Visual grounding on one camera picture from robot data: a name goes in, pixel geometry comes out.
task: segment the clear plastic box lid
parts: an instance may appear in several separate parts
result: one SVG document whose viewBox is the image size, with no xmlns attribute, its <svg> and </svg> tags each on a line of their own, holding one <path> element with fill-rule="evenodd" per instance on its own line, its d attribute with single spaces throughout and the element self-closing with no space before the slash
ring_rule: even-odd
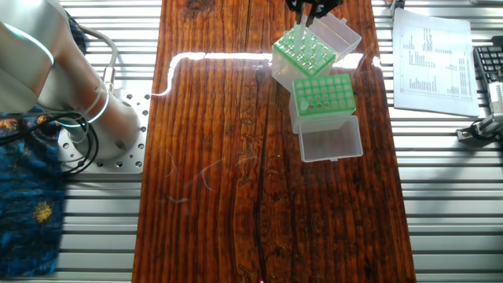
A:
<svg viewBox="0 0 503 283">
<path fill-rule="evenodd" d="M 337 54 L 336 61 L 342 59 L 362 40 L 362 37 L 346 25 L 346 20 L 339 20 L 328 13 L 325 17 L 314 19 L 308 29 Z"/>
<path fill-rule="evenodd" d="M 357 116 L 299 123 L 300 156 L 303 162 L 337 161 L 363 155 Z"/>
</svg>

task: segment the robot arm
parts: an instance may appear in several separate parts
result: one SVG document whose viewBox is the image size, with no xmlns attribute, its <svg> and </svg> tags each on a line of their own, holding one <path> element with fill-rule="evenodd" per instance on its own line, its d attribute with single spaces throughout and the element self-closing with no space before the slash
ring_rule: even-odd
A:
<svg viewBox="0 0 503 283">
<path fill-rule="evenodd" d="M 138 116 L 87 62 L 58 0 L 0 0 L 0 112 L 35 104 L 81 113 L 99 137 L 98 159 L 121 155 L 138 137 Z M 83 138 L 76 121 L 59 122 L 75 140 Z M 75 147 L 87 151 L 86 142 Z"/>
<path fill-rule="evenodd" d="M 300 20 L 302 19 L 304 3 L 312 5 L 306 22 L 306 26 L 309 27 L 315 17 L 324 17 L 334 8 L 342 5 L 344 0 L 286 0 L 286 3 L 292 12 L 296 12 L 297 24 L 300 24 Z"/>
</svg>

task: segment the metal mounting plate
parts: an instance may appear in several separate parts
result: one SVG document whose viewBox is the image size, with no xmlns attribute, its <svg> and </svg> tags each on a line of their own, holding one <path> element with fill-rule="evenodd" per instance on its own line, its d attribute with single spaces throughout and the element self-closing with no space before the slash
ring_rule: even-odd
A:
<svg viewBox="0 0 503 283">
<path fill-rule="evenodd" d="M 143 160 L 145 158 L 145 145 L 147 140 L 147 130 L 149 127 L 150 94 L 131 94 L 126 91 L 115 90 L 115 95 L 130 104 L 140 119 L 140 134 L 133 147 L 127 150 L 122 156 L 111 160 L 95 160 L 83 175 L 122 175 L 141 174 L 143 172 Z M 64 162 L 65 160 L 75 160 L 82 156 L 70 140 L 68 132 L 63 129 L 58 139 L 58 157 L 62 162 L 61 169 L 66 171 L 75 167 L 78 161 Z"/>
</svg>

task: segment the black wire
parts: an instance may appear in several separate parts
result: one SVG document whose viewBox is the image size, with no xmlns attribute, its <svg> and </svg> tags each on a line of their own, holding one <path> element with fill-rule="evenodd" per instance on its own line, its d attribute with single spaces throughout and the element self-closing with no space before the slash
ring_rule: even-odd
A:
<svg viewBox="0 0 503 283">
<path fill-rule="evenodd" d="M 79 125 L 81 126 L 81 128 L 83 129 L 83 131 L 86 133 L 86 136 L 87 136 L 87 152 L 86 152 L 86 155 L 84 156 L 84 159 L 83 160 L 79 160 L 77 162 L 77 165 L 71 169 L 68 169 L 67 171 L 63 172 L 63 175 L 73 175 L 72 172 L 81 168 L 82 166 L 84 166 L 84 164 L 86 163 L 86 161 L 89 159 L 89 156 L 91 154 L 91 150 L 93 148 L 93 141 L 90 139 L 90 132 L 88 130 L 86 130 L 85 126 L 88 126 L 89 128 L 91 128 L 92 126 L 85 120 L 85 119 L 81 119 L 81 120 L 78 120 L 77 123 L 79 123 Z"/>
<path fill-rule="evenodd" d="M 58 114 L 58 115 L 55 115 L 55 116 L 51 116 L 51 117 L 49 117 L 47 119 L 44 119 L 41 123 L 38 123 L 37 125 L 28 128 L 27 130 L 23 130 L 23 131 L 21 131 L 19 133 L 11 134 L 11 135 L 6 136 L 6 137 L 1 137 L 0 138 L 0 146 L 8 145 L 9 143 L 12 143 L 12 142 L 14 142 L 14 141 L 16 141 L 16 140 L 18 140 L 20 138 L 25 137 L 26 135 L 30 134 L 34 130 L 39 130 L 40 128 L 44 127 L 48 123 L 51 123 L 51 122 L 53 122 L 53 121 L 55 121 L 57 119 L 61 119 L 61 118 L 65 118 L 65 117 L 76 119 L 76 118 L 81 117 L 81 115 L 77 114 L 77 113 L 64 113 L 64 114 Z M 10 116 L 0 117 L 0 119 L 10 119 L 10 118 L 11 118 Z M 64 176 L 74 176 L 74 175 L 77 175 L 78 173 L 81 173 L 84 170 L 86 170 L 96 160 L 96 156 L 97 156 L 98 151 L 99 151 L 99 143 L 98 143 L 96 131 L 94 130 L 93 126 L 90 125 L 90 124 L 88 124 L 88 122 L 85 121 L 84 118 L 82 118 L 80 120 L 77 120 L 77 123 L 84 130 L 84 132 L 87 132 L 86 136 L 87 136 L 87 139 L 88 139 L 88 150 L 87 150 L 86 155 L 84 156 L 84 159 L 80 160 L 78 162 L 77 166 L 73 167 L 72 169 L 69 169 L 68 171 L 63 172 Z M 93 150 L 93 140 L 91 138 L 94 138 L 94 142 L 96 144 L 96 147 L 95 147 L 95 151 L 94 151 L 93 157 L 86 164 L 86 161 L 88 161 L 88 159 L 90 157 L 90 154 L 91 154 L 91 152 Z"/>
<path fill-rule="evenodd" d="M 9 143 L 11 142 L 14 142 L 24 136 L 26 136 L 27 134 L 30 134 L 32 131 L 34 130 L 38 130 L 40 129 L 41 127 L 44 127 L 45 125 L 47 125 L 48 123 L 51 123 L 57 119 L 61 119 L 61 118 L 64 118 L 64 117 L 71 117 L 71 118 L 75 118 L 77 116 L 77 114 L 75 113 L 65 113 L 65 114 L 59 114 L 59 115 L 55 115 L 55 116 L 52 116 L 50 118 L 47 118 L 45 120 L 43 120 L 41 123 L 33 126 L 33 127 L 30 127 L 26 130 L 23 130 L 19 133 L 16 133 L 16 134 L 11 134 L 9 136 L 6 136 L 6 137 L 1 137 L 0 138 L 0 146 L 4 146 L 4 145 L 8 145 Z"/>
<path fill-rule="evenodd" d="M 90 145 L 90 148 L 92 147 L 92 141 L 90 140 L 90 134 L 93 135 L 93 138 L 94 138 L 94 143 L 96 144 L 95 148 L 94 148 L 94 154 L 93 154 L 93 157 L 91 157 L 91 159 L 89 160 L 89 163 L 87 163 L 84 167 L 82 167 L 80 170 L 76 171 L 76 172 L 73 172 L 73 173 L 68 173 L 68 174 L 65 174 L 66 177 L 71 177 L 71 176 L 75 176 L 79 173 L 82 173 L 84 170 L 86 170 L 95 160 L 96 160 L 96 156 L 97 156 L 97 153 L 99 152 L 100 150 L 100 143 L 97 139 L 97 134 L 96 134 L 96 131 L 94 131 L 94 128 L 91 124 L 89 124 L 89 131 L 87 132 L 88 135 L 87 135 L 87 139 L 88 139 L 88 144 Z"/>
<path fill-rule="evenodd" d="M 477 133 L 477 126 L 475 125 L 475 123 L 478 123 L 481 121 L 483 121 L 483 119 L 478 119 L 478 120 L 474 121 L 472 123 L 472 125 L 469 127 L 470 134 L 472 134 L 472 137 L 474 137 L 475 139 L 478 139 L 480 141 L 490 141 L 490 140 L 494 139 L 495 142 L 500 142 L 501 140 L 499 138 L 496 138 L 498 133 L 492 134 L 491 136 L 482 136 L 479 133 Z"/>
</svg>

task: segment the wood grain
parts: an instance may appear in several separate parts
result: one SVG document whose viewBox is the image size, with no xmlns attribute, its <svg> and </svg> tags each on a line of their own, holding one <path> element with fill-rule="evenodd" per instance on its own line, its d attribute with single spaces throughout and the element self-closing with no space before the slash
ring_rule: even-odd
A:
<svg viewBox="0 0 503 283">
<path fill-rule="evenodd" d="M 174 78 L 152 97 L 133 282 L 415 282 L 371 2 L 334 13 L 363 38 L 333 72 L 364 155 L 304 164 L 256 55 L 292 27 L 285 3 L 163 1 L 153 91 Z"/>
</svg>

